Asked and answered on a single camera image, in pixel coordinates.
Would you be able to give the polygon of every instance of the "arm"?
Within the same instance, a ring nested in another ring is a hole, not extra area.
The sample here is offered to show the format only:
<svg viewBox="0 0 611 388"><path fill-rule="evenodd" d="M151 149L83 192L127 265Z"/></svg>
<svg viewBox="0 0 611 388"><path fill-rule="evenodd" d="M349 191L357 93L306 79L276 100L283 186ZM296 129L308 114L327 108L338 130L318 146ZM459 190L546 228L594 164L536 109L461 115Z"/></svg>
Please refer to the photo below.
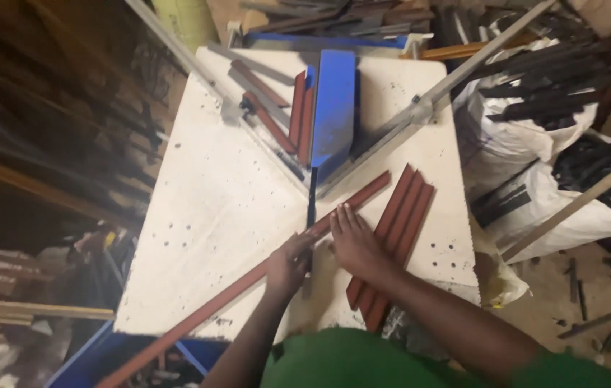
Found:
<svg viewBox="0 0 611 388"><path fill-rule="evenodd" d="M270 255L265 294L201 388L258 387L281 317L303 284L306 263L297 255L312 243L310 235L293 235Z"/></svg>
<svg viewBox="0 0 611 388"><path fill-rule="evenodd" d="M340 265L411 314L466 369L508 384L516 370L546 351L507 322L396 266L350 208L338 207L331 224Z"/></svg>

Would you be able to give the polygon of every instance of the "person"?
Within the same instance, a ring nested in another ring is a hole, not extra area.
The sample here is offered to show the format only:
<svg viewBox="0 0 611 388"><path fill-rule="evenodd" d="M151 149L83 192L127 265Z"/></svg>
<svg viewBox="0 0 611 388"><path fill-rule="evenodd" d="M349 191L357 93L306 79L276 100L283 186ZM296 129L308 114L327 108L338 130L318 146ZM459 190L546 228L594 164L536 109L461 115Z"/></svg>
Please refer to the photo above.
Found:
<svg viewBox="0 0 611 388"><path fill-rule="evenodd" d="M299 290L299 254L314 236L294 235L267 259L265 294L201 388L237 387L611 387L611 371L551 353L524 332L387 260L363 218L339 205L330 220L341 267L383 292L444 346L465 371L405 353L374 333L329 328L272 346Z"/></svg>

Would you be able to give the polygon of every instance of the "white worktable surface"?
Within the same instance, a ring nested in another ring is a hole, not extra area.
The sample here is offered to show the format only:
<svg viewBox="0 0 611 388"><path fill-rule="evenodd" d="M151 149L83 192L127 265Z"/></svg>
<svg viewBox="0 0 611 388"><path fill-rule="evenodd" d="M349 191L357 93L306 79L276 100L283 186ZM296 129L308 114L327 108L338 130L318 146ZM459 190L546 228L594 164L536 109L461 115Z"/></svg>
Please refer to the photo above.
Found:
<svg viewBox="0 0 611 388"><path fill-rule="evenodd" d="M239 50L288 75L306 66L295 52ZM198 49L197 57L240 100L243 91L226 75L229 60ZM362 57L362 125L377 128L446 74L444 65ZM287 101L293 87L262 77ZM421 130L406 128L317 203L322 217L385 170L392 184L360 214L374 227L406 163L420 170L436 193L407 269L416 276L479 303L474 254L451 108ZM181 100L157 186L140 234L115 330L159 335L264 260L295 231L302 231L308 199L274 158L241 128L227 127L216 101L191 75ZM294 331L339 325L363 328L345 289L351 275L316 248L312 295L296 295L277 339ZM264 289L264 279L191 333L233 339Z"/></svg>

